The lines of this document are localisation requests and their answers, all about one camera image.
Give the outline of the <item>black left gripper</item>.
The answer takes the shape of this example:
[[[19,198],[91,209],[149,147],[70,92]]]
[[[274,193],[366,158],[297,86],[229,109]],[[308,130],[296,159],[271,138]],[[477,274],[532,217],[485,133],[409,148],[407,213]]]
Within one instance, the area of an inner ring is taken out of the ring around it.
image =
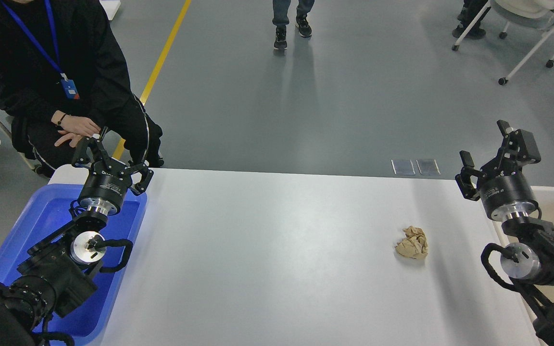
[[[79,205],[104,215],[120,212],[128,190],[134,195],[147,192],[154,175],[147,162],[134,163],[129,160],[128,164],[124,164],[114,161],[102,140],[95,136],[81,138],[71,165],[90,169],[78,198]]]

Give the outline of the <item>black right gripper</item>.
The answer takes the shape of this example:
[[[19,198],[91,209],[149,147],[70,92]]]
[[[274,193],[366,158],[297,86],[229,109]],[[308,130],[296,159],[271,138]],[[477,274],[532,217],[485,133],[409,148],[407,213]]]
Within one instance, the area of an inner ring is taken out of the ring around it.
[[[539,204],[522,168],[541,162],[541,154],[532,132],[514,129],[504,120],[498,120],[497,125],[503,141],[494,164],[486,164],[479,171],[470,152],[459,151],[463,167],[455,181],[464,199],[480,199],[487,217],[502,222],[510,218],[509,214],[529,215],[538,210]],[[477,187],[472,177],[479,178]]]

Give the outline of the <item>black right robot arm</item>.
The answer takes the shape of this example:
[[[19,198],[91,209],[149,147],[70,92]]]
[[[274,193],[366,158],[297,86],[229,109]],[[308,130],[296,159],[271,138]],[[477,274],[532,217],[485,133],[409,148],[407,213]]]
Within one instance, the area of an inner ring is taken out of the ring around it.
[[[541,155],[531,132],[512,129],[503,120],[497,125],[502,134],[497,155],[476,168],[470,153],[462,150],[463,167],[455,181],[465,199],[480,200],[488,219],[517,238],[506,246],[489,243],[481,262],[498,285],[521,295],[536,315],[536,336],[554,346],[554,224],[532,217],[541,208],[522,173]]]

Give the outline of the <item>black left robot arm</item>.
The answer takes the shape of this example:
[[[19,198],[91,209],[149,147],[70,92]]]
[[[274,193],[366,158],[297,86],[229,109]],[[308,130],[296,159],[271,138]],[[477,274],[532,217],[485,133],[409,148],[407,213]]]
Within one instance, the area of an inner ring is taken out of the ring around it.
[[[106,239],[101,230],[120,212],[128,191],[145,193],[153,171],[110,157],[99,136],[81,140],[72,164],[87,168],[88,177],[71,201],[71,220],[28,249],[17,280],[0,283],[0,346],[48,346],[51,340],[74,345],[71,335],[48,330],[53,315],[63,318],[89,300],[98,273],[128,264],[132,241]]]

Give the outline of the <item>person's hand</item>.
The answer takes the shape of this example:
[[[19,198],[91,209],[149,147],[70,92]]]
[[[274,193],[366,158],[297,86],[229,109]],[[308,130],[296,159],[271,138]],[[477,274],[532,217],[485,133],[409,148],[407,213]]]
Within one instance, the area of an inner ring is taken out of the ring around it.
[[[62,128],[59,131],[62,136],[56,140],[56,147],[68,142],[70,147],[75,148],[84,136],[94,136],[101,132],[101,127],[87,117],[64,114],[57,124]]]

